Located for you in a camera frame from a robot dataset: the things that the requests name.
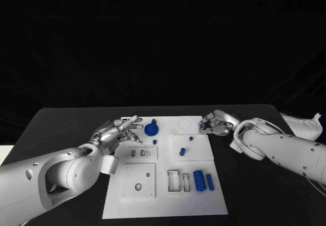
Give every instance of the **white fabric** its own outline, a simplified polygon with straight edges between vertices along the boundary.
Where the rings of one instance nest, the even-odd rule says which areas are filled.
[[[300,138],[316,141],[323,132],[323,127],[318,122],[321,115],[317,113],[311,119],[297,119],[282,113],[279,114],[294,132],[294,135]]]

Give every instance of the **small blue piece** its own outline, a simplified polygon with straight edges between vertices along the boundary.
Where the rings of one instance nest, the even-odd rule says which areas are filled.
[[[154,136],[158,133],[158,127],[155,125],[155,120],[151,120],[151,123],[144,127],[144,133],[147,136]]]
[[[184,155],[184,152],[186,152],[186,150],[184,150],[184,148],[181,148],[181,150],[180,150],[180,156],[183,156]]]
[[[203,174],[200,170],[193,171],[193,179],[194,179],[196,191],[203,192],[206,190],[206,185],[204,185]]]
[[[210,177],[210,174],[206,174],[206,178],[207,178],[209,190],[213,191],[213,185],[212,185],[212,177]]]

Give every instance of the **white robotic arm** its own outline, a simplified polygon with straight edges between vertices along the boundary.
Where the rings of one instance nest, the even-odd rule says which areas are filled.
[[[199,122],[202,133],[225,136],[229,130],[233,131],[230,148],[236,152],[256,160],[267,156],[281,167],[326,185],[326,145],[284,134],[261,119],[241,122],[220,110],[215,110]]]
[[[0,167],[0,225],[18,226],[78,196],[93,185],[99,172],[114,175],[118,143],[141,142],[129,129],[141,129],[137,116],[108,121],[91,141]]]

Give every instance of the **black table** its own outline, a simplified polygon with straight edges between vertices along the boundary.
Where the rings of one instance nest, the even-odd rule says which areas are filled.
[[[292,134],[271,105],[147,106],[108,108],[43,108],[23,132],[3,164],[21,161],[88,142],[95,128],[121,116],[206,116],[220,109],[241,120],[255,117]],[[78,197],[28,221],[26,226],[106,225],[324,225],[326,197],[305,178],[267,158],[252,160],[229,148],[232,136],[209,135],[220,187],[229,215],[102,219],[109,176]]]

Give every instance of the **black cloth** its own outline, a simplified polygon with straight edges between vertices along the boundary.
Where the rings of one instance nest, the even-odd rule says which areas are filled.
[[[287,134],[292,134],[271,105],[43,108],[34,115],[3,164],[78,147],[88,142],[93,130],[106,120],[132,115],[206,116],[215,109],[235,114],[241,120],[261,118],[274,123]],[[31,219],[26,226],[324,225],[324,197],[305,178],[267,158],[256,161],[239,154],[229,148],[230,140],[230,135],[209,135],[229,215],[102,219],[109,176],[99,174],[89,190]]]

